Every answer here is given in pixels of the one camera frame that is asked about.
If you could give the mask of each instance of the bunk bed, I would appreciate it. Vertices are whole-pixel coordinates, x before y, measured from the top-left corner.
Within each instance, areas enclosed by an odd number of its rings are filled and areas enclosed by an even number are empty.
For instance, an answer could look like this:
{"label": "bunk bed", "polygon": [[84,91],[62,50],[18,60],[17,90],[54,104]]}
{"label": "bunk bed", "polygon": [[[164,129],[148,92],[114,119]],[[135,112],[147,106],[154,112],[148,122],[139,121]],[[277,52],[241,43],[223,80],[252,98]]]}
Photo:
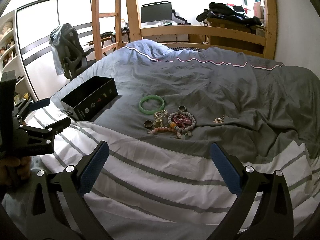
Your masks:
{"label": "bunk bed", "polygon": [[[55,153],[35,158],[34,169],[61,172],[105,140],[110,156],[84,198],[114,239],[206,239],[236,199],[209,156],[210,145],[220,142],[243,165],[283,172],[295,239],[304,239],[310,223],[318,221],[312,214],[320,200],[320,81],[307,69],[289,69],[274,60],[276,1],[265,0],[265,37],[209,26],[141,28],[137,0],[126,0],[126,5],[129,44],[121,38],[121,0],[115,0],[115,12],[106,13],[99,11],[99,0],[92,0],[97,63],[52,96],[28,125],[41,128],[65,118],[60,100],[92,76],[114,78],[119,96],[91,122],[72,121],[56,136]],[[116,19],[116,42],[103,48],[101,17]],[[143,39],[163,34],[225,37],[263,46],[263,53],[195,43],[165,46]],[[180,46],[201,50],[170,49]],[[111,49],[116,51],[103,57]],[[186,106],[196,118],[192,137],[150,134],[143,123],[153,117],[138,108],[149,94],[161,96],[169,114]],[[6,210],[21,224],[15,217],[24,209],[21,195],[11,197],[16,204]],[[260,200],[258,193],[241,231],[249,228]],[[62,206],[68,217],[67,206]],[[23,232],[23,222],[19,229]]]}

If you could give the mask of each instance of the black box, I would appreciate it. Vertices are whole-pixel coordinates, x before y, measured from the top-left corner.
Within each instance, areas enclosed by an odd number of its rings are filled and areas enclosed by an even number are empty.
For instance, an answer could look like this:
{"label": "black box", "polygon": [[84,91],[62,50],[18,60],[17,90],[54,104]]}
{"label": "black box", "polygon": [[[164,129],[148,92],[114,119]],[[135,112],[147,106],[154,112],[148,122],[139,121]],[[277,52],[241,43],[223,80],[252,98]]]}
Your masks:
{"label": "black box", "polygon": [[61,104],[73,119],[89,121],[117,95],[113,78],[94,76],[61,99]]}

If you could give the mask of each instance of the computer monitor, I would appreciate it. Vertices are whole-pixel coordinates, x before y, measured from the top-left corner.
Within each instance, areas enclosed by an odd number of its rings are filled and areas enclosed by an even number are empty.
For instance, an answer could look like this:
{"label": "computer monitor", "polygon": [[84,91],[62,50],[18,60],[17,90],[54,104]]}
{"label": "computer monitor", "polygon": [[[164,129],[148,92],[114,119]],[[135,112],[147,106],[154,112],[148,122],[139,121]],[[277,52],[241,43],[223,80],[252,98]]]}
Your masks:
{"label": "computer monitor", "polygon": [[156,2],[144,4],[141,7],[141,22],[156,22],[172,20],[172,7],[170,2]]}

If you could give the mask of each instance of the wooden ladder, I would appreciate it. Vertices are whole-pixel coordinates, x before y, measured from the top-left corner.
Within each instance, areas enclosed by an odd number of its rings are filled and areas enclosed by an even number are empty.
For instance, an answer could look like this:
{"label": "wooden ladder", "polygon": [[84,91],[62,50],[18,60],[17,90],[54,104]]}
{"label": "wooden ladder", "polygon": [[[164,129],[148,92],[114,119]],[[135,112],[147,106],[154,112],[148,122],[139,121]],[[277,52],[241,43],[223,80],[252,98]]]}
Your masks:
{"label": "wooden ladder", "polygon": [[[113,13],[99,13],[99,0],[92,0],[91,12],[92,12],[92,32],[93,32],[93,44],[96,60],[102,59],[102,54],[111,49],[120,49],[124,44],[122,43],[122,32],[121,32],[121,0],[115,0],[115,12]],[[101,37],[100,37],[100,22],[99,19],[102,17],[115,17],[116,23],[116,42],[101,48]]]}

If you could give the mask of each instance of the office chair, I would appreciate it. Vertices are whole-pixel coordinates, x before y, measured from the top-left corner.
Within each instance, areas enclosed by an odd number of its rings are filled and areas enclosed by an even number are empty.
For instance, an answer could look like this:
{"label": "office chair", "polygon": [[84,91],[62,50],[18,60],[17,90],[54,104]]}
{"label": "office chair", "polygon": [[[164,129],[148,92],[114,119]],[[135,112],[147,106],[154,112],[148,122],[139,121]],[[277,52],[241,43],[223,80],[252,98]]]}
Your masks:
{"label": "office chair", "polygon": [[76,29],[69,23],[63,24],[60,33],[57,33],[57,29],[53,30],[49,43],[55,47],[64,76],[69,80],[73,80],[96,62],[96,60],[87,61],[86,56],[93,52],[94,48],[84,52]]}

